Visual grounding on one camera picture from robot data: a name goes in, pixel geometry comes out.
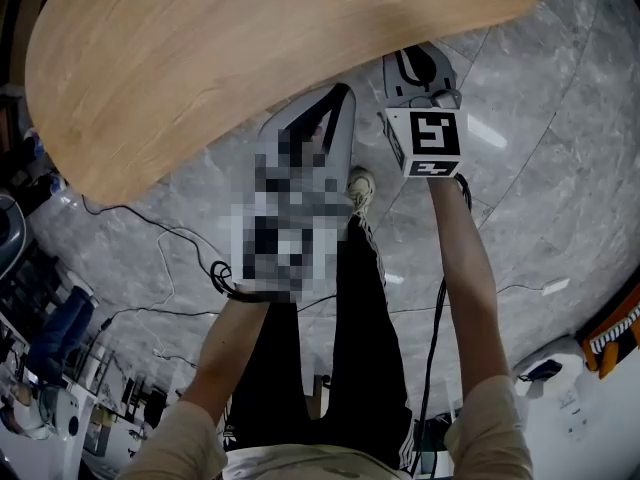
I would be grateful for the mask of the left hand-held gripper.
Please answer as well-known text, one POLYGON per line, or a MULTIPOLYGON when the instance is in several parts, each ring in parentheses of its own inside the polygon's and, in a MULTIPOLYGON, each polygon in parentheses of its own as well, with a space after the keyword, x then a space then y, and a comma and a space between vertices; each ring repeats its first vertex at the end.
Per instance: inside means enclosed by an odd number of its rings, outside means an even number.
POLYGON ((350 219, 356 98, 344 83, 306 92, 260 129, 268 166, 249 177, 232 205, 231 272, 240 288, 272 302, 299 302, 333 271, 350 219), (309 160, 315 167, 304 166, 309 160))

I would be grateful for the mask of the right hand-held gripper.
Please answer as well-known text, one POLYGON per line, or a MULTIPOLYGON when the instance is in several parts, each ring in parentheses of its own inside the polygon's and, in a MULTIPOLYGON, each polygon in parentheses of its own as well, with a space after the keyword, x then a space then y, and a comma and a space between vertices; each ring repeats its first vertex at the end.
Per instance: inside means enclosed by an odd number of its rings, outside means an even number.
POLYGON ((431 43, 419 46, 418 78, 403 50, 382 59, 384 134, 404 177, 452 178, 461 163, 467 113, 448 57, 431 43), (421 82, 430 94, 421 94, 421 82))

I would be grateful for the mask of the person's left forearm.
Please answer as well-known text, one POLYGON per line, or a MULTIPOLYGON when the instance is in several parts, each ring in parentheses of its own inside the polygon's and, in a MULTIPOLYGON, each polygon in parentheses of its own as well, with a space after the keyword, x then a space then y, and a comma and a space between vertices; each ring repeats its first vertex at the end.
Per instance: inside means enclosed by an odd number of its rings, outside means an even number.
POLYGON ((181 401, 204 409, 218 423, 258 340, 268 303, 228 300, 201 347, 196 374, 181 401))

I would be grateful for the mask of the person's right forearm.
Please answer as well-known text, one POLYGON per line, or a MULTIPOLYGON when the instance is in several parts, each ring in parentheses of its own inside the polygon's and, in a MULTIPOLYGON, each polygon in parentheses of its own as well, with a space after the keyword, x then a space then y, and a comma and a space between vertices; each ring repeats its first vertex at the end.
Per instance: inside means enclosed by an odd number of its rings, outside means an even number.
POLYGON ((428 184, 459 352, 462 393, 467 397, 483 381, 509 374, 498 325, 496 284, 458 182, 430 178, 428 184))

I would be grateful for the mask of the wooden coffee table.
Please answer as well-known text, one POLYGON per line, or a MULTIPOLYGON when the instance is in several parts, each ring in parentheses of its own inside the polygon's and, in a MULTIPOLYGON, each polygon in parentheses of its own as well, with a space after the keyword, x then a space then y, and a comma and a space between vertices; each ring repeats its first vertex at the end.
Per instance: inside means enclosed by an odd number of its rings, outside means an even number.
POLYGON ((77 192, 127 203, 287 97, 535 2, 48 0, 26 54, 28 111, 77 192))

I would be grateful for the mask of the person's white sneaker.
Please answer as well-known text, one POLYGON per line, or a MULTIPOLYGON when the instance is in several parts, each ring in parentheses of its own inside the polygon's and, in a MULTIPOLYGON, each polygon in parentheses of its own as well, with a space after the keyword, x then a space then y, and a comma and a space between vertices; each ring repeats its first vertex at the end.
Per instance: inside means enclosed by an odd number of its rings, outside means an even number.
POLYGON ((372 173, 360 166, 354 167, 347 182, 347 195, 353 204, 353 213, 359 218, 367 216, 376 191, 372 173))

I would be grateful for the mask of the person's black trousers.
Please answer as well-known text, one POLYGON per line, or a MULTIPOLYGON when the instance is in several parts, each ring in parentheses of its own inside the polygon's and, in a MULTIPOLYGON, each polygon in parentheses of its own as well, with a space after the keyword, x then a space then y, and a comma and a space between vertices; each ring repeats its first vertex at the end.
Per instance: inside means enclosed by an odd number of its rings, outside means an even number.
POLYGON ((409 467, 413 416, 384 272, 366 221, 351 217, 338 245, 336 329, 329 405, 310 418, 303 392, 297 307, 270 305, 231 397, 223 446, 331 445, 393 470, 409 467))

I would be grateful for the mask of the person's white t-shirt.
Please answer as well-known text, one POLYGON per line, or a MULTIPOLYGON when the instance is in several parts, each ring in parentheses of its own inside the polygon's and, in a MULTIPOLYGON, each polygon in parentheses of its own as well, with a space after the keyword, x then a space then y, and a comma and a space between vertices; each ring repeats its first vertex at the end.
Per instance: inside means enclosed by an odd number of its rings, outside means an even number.
MULTIPOLYGON (((513 382, 495 376, 467 396, 445 442, 453 480, 533 480, 513 382)), ((178 402, 117 480, 412 480, 356 450, 277 445, 225 452, 202 408, 178 402)))

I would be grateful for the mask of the white box appliance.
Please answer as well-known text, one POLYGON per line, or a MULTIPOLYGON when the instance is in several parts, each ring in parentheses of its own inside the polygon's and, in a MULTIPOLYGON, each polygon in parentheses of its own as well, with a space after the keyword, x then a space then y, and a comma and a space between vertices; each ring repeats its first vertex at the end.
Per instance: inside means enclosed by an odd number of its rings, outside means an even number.
POLYGON ((534 480, 640 478, 640 350, 604 379, 559 338, 513 368, 534 480))

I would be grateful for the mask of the white round robot head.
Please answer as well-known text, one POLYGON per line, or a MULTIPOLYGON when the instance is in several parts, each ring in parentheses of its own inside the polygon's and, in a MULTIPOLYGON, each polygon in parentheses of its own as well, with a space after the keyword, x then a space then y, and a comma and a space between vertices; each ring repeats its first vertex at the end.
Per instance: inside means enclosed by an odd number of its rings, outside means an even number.
POLYGON ((0 423, 13 434, 31 440, 56 435, 67 441, 78 433, 78 401, 62 387, 46 384, 38 388, 16 383, 1 401, 0 423))

